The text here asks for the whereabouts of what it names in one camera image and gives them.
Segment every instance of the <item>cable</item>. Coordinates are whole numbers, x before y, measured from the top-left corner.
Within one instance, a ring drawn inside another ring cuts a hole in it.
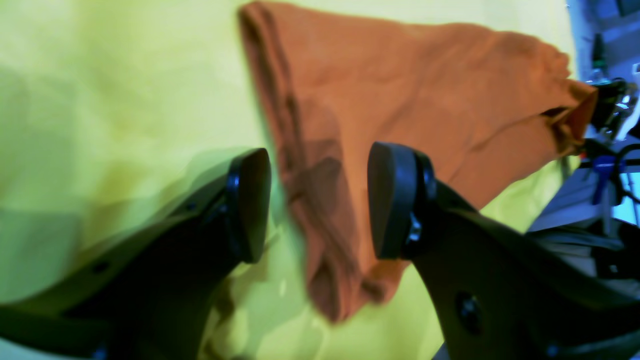
[[[619,153],[616,154],[616,162],[614,163],[613,170],[618,173],[618,177],[620,177],[620,163],[622,162],[622,159],[624,159],[624,157],[628,153],[636,150],[640,150],[640,143],[633,143],[631,145],[627,145],[624,148],[622,148],[622,150]],[[638,199],[632,192],[623,188],[622,194],[629,197],[629,199],[633,201],[634,207],[636,205],[640,205],[640,199]]]

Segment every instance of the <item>fabric fold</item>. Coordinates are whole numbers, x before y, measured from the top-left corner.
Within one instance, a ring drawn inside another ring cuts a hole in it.
[[[307,240],[311,299],[331,320],[389,301],[404,261],[375,259],[366,166],[374,141],[425,152],[482,208],[574,153],[595,89],[534,37],[473,24],[414,25],[283,3],[239,12],[289,210]]]

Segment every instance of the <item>orange cloth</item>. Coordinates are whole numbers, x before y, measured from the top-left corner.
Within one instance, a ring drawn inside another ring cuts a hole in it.
[[[394,294],[404,261],[374,257],[373,141],[425,152],[477,208],[575,152],[595,90],[536,38],[471,24],[349,17],[282,3],[240,11],[289,208],[307,239],[308,290],[331,320]]]

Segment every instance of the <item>white surface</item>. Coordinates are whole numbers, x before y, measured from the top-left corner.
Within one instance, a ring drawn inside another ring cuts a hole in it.
[[[623,174],[621,178],[622,178],[622,185],[626,189],[629,189],[627,175]],[[636,197],[640,197],[640,173],[631,174],[631,178],[632,178],[632,181],[634,182],[634,187],[635,187],[634,195],[636,195]],[[613,208],[613,217],[618,218],[622,221],[626,221],[631,224],[638,225],[636,223],[636,216],[634,214],[634,204],[629,198],[625,198],[622,204]]]
[[[638,88],[640,88],[640,63],[635,63],[631,66],[631,76],[633,81],[636,83]],[[640,104],[636,105],[633,114],[629,116],[626,120],[622,128],[620,129],[620,133],[616,137],[616,140],[622,141],[627,137],[627,133],[629,130],[633,129],[638,122],[638,118],[640,117]]]

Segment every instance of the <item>yellow tablecloth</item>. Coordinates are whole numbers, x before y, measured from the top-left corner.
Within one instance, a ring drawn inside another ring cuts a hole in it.
[[[574,53],[558,0],[293,2],[407,22],[476,22]],[[0,3],[0,301],[41,290],[162,216],[242,150],[267,147],[275,159],[239,42],[242,3]],[[558,190],[559,169],[554,162],[514,184],[483,213],[526,230]],[[413,268],[389,305],[331,326],[306,297],[303,246],[275,181],[268,250],[225,284],[202,359],[431,358],[442,334]]]

